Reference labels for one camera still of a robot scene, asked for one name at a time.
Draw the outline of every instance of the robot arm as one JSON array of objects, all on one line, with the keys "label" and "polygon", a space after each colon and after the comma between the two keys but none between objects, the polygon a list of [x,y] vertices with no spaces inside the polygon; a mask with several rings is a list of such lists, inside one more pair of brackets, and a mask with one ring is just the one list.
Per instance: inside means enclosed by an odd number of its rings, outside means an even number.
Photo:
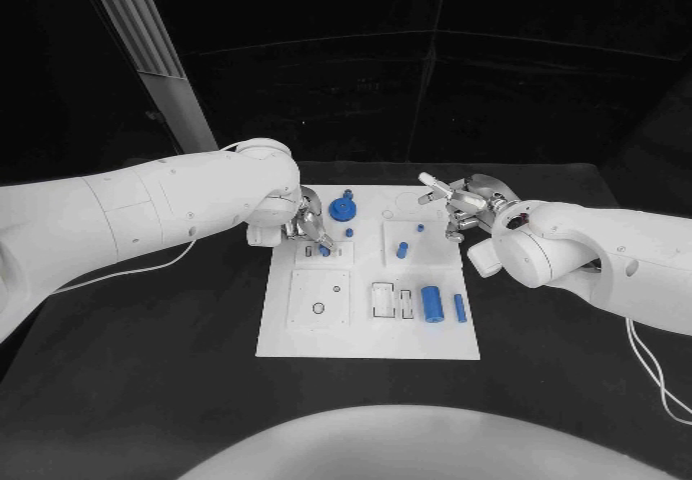
[{"label": "robot arm", "polygon": [[248,223],[251,245],[285,230],[332,248],[322,206],[285,145],[180,155],[108,173],[0,188],[0,341],[71,280]]},{"label": "robot arm", "polygon": [[450,240],[474,226],[492,235],[469,249],[483,277],[505,268],[529,288],[569,290],[603,310],[692,335],[692,220],[520,201],[484,175],[450,185],[420,178],[433,188],[420,203],[447,199]]}]

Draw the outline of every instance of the table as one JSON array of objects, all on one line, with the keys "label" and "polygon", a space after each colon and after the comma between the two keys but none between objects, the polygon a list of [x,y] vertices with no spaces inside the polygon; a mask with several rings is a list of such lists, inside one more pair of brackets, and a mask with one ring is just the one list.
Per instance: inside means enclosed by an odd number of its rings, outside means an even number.
[{"label": "table", "polygon": [[[417,183],[473,173],[522,199],[617,203],[590,164],[298,163],[306,184]],[[52,297],[0,384],[4,477],[169,479],[236,441],[358,405],[496,413],[610,447],[692,478],[692,430],[668,417],[627,343],[624,320],[572,293],[480,278],[461,245],[482,360],[255,358],[271,250],[245,228],[202,239],[180,262]],[[84,278],[169,261],[185,246]],[[692,398],[692,339],[639,328]]]}]

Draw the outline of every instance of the blue object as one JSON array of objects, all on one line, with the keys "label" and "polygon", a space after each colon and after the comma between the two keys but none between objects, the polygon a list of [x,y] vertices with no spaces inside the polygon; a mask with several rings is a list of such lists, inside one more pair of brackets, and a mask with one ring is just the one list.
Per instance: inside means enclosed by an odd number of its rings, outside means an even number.
[{"label": "blue object", "polygon": [[329,205],[329,214],[337,222],[347,222],[356,216],[356,204],[353,203],[353,192],[346,190],[343,197],[337,198]]},{"label": "blue object", "polygon": [[466,323],[466,311],[464,311],[464,300],[461,294],[454,295],[454,306],[457,307],[457,319],[458,323]]},{"label": "blue object", "polygon": [[399,258],[407,258],[407,252],[408,252],[408,243],[401,242],[399,243],[399,249],[396,250],[396,256]]},{"label": "blue object", "polygon": [[444,320],[443,300],[440,298],[440,289],[437,287],[424,287],[421,289],[422,295],[422,310],[425,312],[425,321],[437,323]]}]

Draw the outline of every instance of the white board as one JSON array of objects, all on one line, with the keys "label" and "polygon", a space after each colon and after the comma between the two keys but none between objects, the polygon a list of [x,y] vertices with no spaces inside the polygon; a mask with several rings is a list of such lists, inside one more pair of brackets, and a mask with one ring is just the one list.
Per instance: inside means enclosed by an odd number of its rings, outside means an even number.
[{"label": "white board", "polygon": [[[309,187],[323,202],[324,225],[340,255],[322,257],[309,241],[284,240],[274,248],[257,356],[479,360],[458,245],[444,238],[444,202],[418,205],[425,186]],[[358,215],[342,223],[327,208],[346,188]],[[399,259],[402,241],[409,249]],[[394,284],[394,318],[373,316],[376,282]],[[424,319],[421,289],[428,285],[440,288],[440,323]],[[402,315],[402,290],[411,291],[412,319]],[[463,296],[466,323],[457,321],[454,294]]]}]

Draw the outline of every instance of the cable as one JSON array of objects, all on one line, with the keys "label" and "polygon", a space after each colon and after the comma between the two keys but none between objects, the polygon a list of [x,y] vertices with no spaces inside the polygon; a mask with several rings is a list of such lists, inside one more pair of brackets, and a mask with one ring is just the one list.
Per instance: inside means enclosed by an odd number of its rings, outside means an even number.
[{"label": "cable", "polygon": [[69,290],[74,290],[75,288],[84,287],[85,285],[89,285],[91,283],[97,283],[101,280],[105,280],[107,278],[112,278],[112,277],[117,277],[120,275],[130,275],[131,273],[150,272],[151,270],[159,270],[160,268],[170,267],[170,265],[173,265],[185,257],[185,254],[190,251],[190,248],[195,245],[195,242],[196,242],[196,240],[193,240],[190,242],[190,244],[187,245],[187,248],[185,249],[185,252],[169,263],[164,263],[163,265],[159,265],[156,267],[140,268],[137,270],[128,270],[127,272],[111,273],[105,277],[97,278],[95,280],[89,280],[88,282],[84,282],[84,283],[79,283],[79,284],[72,285],[69,287],[61,288],[50,295],[55,295],[56,293],[68,292]]},{"label": "cable", "polygon": [[228,147],[223,147],[219,152],[222,152],[223,150],[229,150],[231,148],[234,148],[236,145],[239,145],[242,142],[235,142],[232,143],[231,145],[228,145]]},{"label": "cable", "polygon": [[[647,346],[644,345],[644,342],[639,338],[637,331],[634,330],[634,322],[631,319],[626,318],[626,327],[627,327],[627,338],[630,339],[630,345],[631,349],[634,350],[634,354],[637,355],[639,361],[642,362],[642,365],[646,368],[646,371],[649,372],[649,375],[656,382],[656,385],[660,387],[660,402],[663,403],[663,408],[666,409],[668,414],[673,418],[675,421],[683,423],[685,425],[692,425],[692,420],[685,420],[681,417],[678,417],[673,412],[670,412],[670,408],[668,407],[668,399],[666,397],[670,397],[670,399],[678,403],[678,405],[686,410],[686,412],[692,415],[692,409],[678,400],[676,396],[668,391],[666,389],[666,382],[663,378],[663,370],[660,369],[659,361],[656,360],[656,356],[653,355],[652,351],[649,350]],[[639,345],[644,349],[649,357],[652,358],[653,365],[656,366],[656,371],[659,372],[659,378],[656,378],[656,375],[653,374],[652,369],[649,368],[649,365],[644,362],[644,359],[642,358],[642,354],[639,353],[637,345],[634,344],[634,340],[637,341]]]}]

